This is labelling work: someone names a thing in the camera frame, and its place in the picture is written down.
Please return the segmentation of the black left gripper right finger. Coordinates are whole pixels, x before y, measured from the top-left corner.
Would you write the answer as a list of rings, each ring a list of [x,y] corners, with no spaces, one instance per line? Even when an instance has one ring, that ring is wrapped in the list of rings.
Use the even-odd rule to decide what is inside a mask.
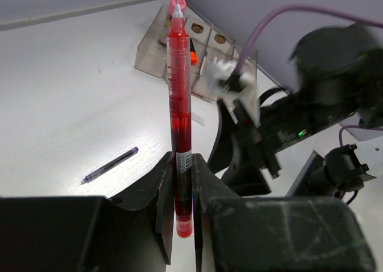
[[[331,197],[243,198],[192,157],[197,271],[375,271],[351,209]]]

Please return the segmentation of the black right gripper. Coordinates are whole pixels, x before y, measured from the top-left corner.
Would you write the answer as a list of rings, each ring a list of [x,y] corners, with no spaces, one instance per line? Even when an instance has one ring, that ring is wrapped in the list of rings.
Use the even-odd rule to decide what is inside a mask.
[[[307,94],[289,94],[269,106],[260,104],[281,91],[276,87],[261,97],[246,88],[230,111],[217,101],[218,132],[208,166],[213,173],[228,168],[221,181],[239,196],[268,195],[271,189],[261,170],[274,178],[281,169],[276,154],[346,119],[356,112],[353,98],[337,104],[313,103]]]

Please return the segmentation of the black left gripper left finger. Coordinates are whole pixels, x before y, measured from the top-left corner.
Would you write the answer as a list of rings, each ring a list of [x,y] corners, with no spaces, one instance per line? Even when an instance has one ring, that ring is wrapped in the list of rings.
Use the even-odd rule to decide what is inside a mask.
[[[1,199],[2,271],[165,271],[174,227],[172,156],[111,198]]]

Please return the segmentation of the purple gel pen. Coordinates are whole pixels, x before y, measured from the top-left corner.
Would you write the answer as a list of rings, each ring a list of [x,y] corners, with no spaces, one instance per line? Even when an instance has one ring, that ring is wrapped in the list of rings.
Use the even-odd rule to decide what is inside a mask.
[[[130,149],[129,151],[125,152],[124,154],[122,154],[122,155],[116,157],[115,159],[107,162],[106,164],[104,164],[100,168],[98,168],[95,171],[92,171],[90,174],[86,175],[82,179],[81,184],[83,185],[83,184],[90,183],[90,182],[94,181],[95,179],[97,179],[101,175],[105,174],[109,170],[111,170],[114,167],[116,167],[117,165],[119,165],[120,163],[128,160],[129,158],[131,158],[132,156],[137,154],[138,151],[139,151],[139,149],[137,147],[134,147],[134,148]]]

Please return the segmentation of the orange cap black highlighter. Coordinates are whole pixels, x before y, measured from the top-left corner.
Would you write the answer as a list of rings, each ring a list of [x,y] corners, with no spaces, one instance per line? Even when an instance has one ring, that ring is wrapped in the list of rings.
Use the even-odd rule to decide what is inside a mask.
[[[196,65],[198,63],[197,53],[192,39],[190,39],[190,60],[192,65]]]

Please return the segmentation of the red gel pen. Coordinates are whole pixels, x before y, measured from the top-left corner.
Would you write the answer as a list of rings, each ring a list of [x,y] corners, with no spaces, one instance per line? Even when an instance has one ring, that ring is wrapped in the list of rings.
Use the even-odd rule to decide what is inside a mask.
[[[179,237],[187,238],[193,230],[191,60],[190,37],[179,4],[167,37],[167,66],[176,231]]]

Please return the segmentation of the pink cap sticker bottle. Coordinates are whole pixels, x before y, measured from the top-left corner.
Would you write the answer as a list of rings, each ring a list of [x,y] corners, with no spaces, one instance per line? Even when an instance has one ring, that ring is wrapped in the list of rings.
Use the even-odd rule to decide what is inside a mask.
[[[162,26],[162,31],[159,35],[159,42],[162,43],[163,45],[167,44],[167,37],[171,31],[171,20],[172,20],[172,15],[174,12],[175,6],[179,4],[181,7],[181,11],[185,12],[187,3],[185,0],[170,0],[168,4],[168,10],[166,13],[166,18],[165,22]]]

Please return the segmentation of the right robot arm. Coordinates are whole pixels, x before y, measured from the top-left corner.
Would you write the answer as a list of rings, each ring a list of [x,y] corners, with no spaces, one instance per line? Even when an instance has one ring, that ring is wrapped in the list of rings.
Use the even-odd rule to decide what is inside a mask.
[[[258,93],[234,65],[212,64],[219,88],[238,97],[233,110],[217,100],[219,126],[208,166],[222,172],[222,181],[238,195],[268,194],[261,171],[279,176],[277,153],[353,114],[360,116],[361,128],[382,128],[382,46],[365,26],[316,29],[297,43],[291,60],[299,90],[287,90],[271,105],[265,101],[280,87]]]

